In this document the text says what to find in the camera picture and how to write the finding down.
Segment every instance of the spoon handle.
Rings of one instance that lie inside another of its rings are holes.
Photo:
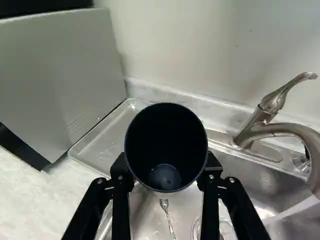
[[[172,226],[172,223],[170,221],[170,217],[169,217],[169,213],[168,211],[165,211],[166,214],[166,218],[168,219],[168,223],[169,223],[169,230],[170,230],[170,236],[171,236],[171,240],[177,240],[177,236],[174,230],[174,227]]]

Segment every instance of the clear tray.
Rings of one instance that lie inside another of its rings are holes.
[[[125,100],[82,139],[68,156],[110,178],[110,167],[124,151],[127,128],[138,112],[150,104],[134,98]]]

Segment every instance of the faucet spout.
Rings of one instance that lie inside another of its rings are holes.
[[[296,123],[257,123],[247,133],[240,147],[246,148],[254,141],[270,137],[296,137],[306,147],[311,161],[307,184],[311,192],[320,199],[320,133],[310,127]]]

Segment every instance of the sink basin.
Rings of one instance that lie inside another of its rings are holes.
[[[298,211],[285,218],[278,217],[283,214],[282,212],[288,212],[293,206],[311,196],[304,179],[242,159],[233,155],[232,152],[223,152],[212,146],[209,150],[223,166],[223,178],[233,176],[241,181],[271,239],[318,239],[319,219],[316,216],[310,216],[310,213],[316,210],[314,207]],[[137,184],[129,197],[131,238],[134,240],[170,239],[166,214],[154,193]],[[200,225],[197,219],[202,212],[202,197],[203,193],[198,189],[196,182],[185,190],[168,196],[168,211],[178,239],[197,239],[197,228]],[[98,230],[97,240],[111,240],[110,206],[108,210],[105,211],[104,220]],[[228,211],[221,202],[219,216],[220,232],[223,238],[237,239],[230,225]]]

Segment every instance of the faucet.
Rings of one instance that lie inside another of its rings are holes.
[[[270,123],[285,105],[286,96],[293,86],[317,77],[316,73],[304,72],[264,96],[233,141],[238,147],[249,149],[254,141],[264,138],[292,136],[300,139],[307,150],[311,163],[311,170],[306,182],[311,192],[320,199],[320,133],[301,124]]]

